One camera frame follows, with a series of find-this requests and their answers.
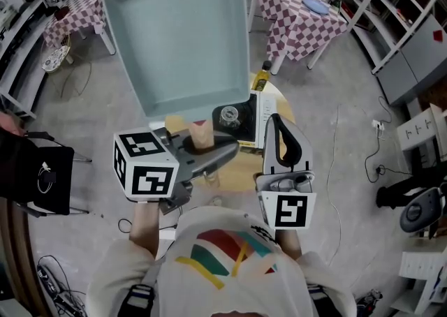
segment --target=yellow liquid bottle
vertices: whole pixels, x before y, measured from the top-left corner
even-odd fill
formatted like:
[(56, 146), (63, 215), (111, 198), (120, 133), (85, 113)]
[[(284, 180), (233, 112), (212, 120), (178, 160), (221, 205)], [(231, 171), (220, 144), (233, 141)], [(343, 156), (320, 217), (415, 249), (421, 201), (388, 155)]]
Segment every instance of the yellow liquid bottle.
[(264, 87), (267, 84), (267, 81), (270, 78), (270, 72), (269, 70), (272, 68), (272, 62), (271, 61), (264, 61), (263, 68), (259, 70), (258, 75), (256, 75), (253, 86), (251, 87), (252, 90), (255, 91), (263, 91)]

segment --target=light blue plastic bin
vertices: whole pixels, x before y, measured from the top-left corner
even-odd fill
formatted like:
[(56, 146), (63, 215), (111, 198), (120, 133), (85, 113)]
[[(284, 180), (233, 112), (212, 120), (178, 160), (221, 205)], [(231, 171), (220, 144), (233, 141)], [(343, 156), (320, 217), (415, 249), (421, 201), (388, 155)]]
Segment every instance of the light blue plastic bin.
[(249, 99), (245, 0), (104, 0), (104, 7), (149, 118), (197, 121)]

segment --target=red and white checkered tablecloth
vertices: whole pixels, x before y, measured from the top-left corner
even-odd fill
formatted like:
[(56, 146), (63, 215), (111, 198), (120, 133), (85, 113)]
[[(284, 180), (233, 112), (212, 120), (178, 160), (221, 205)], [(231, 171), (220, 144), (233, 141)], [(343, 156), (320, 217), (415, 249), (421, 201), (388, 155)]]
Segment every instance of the red and white checkered tablecloth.
[(302, 0), (258, 0), (264, 20), (275, 20), (268, 34), (270, 59), (286, 54), (300, 60), (346, 31), (346, 20), (329, 7), (328, 15), (308, 9)]
[(53, 17), (45, 27), (43, 38), (48, 46), (60, 46), (66, 34), (79, 28), (105, 26), (103, 0), (68, 0), (64, 6), (70, 8), (68, 14), (61, 20)]

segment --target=bottle cap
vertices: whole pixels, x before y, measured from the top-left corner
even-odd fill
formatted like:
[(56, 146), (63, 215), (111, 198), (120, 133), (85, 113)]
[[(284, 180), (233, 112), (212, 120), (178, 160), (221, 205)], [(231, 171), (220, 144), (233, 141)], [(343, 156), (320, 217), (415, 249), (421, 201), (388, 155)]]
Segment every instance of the bottle cap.
[(272, 68), (272, 62), (270, 60), (265, 60), (263, 62), (263, 70), (269, 71)]

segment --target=floor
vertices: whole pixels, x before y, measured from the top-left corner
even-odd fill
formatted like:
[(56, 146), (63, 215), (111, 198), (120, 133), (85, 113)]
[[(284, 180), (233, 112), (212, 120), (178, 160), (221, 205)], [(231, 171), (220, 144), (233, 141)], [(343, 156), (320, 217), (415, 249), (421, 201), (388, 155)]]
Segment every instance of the floor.
[[(266, 59), (265, 32), (269, 25), (255, 17), (249, 36), (253, 72)], [(74, 66), (65, 66), (47, 79), (37, 107), (38, 119), (31, 128), (48, 130), (81, 154), (92, 157), (92, 164), (75, 163), (72, 185), (73, 206), (88, 209), (91, 214), (29, 217), (29, 224), (35, 259), (54, 255), (71, 288), (86, 291), (89, 278), (109, 244), (114, 239), (127, 238), (118, 230), (117, 222), (123, 217), (131, 218), (133, 208), (112, 171), (112, 135), (144, 126), (147, 120), (125, 78), (119, 57), (110, 56), (93, 32), (88, 33), (86, 40), (73, 36), (73, 42), (73, 52), (82, 59), (75, 57)], [(397, 273), (407, 236), (399, 228), (399, 209), (378, 209), (374, 204), (377, 189), (401, 180), (402, 176), (390, 172), (371, 184), (365, 174), (365, 158), (377, 145), (372, 119), (389, 118), (378, 102), (382, 92), (353, 34), (334, 40), (312, 71), (306, 67), (307, 60), (286, 59), (272, 78), (290, 103), (298, 126), (314, 150), (317, 201), (311, 228), (299, 234), (300, 240), (304, 251), (316, 251), (328, 263), (331, 261), (337, 250), (340, 227), (330, 199), (342, 222), (341, 246), (331, 266), (357, 297), (372, 288), (380, 290), (384, 299), (374, 316), (387, 316), (388, 306), (405, 285)], [(90, 63), (91, 77), (85, 86)], [(75, 70), (64, 85), (73, 67)], [(380, 151), (370, 159), (370, 172), (378, 164), (406, 170), (394, 129), (401, 123), (400, 113), (393, 112), (393, 122), (386, 124)], [(335, 162), (328, 180), (336, 126)], [(193, 200), (184, 210), (205, 204), (213, 193), (196, 188)], [(225, 206), (260, 214), (253, 191), (221, 194)], [(162, 217), (161, 226), (172, 225), (178, 215), (176, 211)], [(62, 279), (57, 266), (49, 265)]]

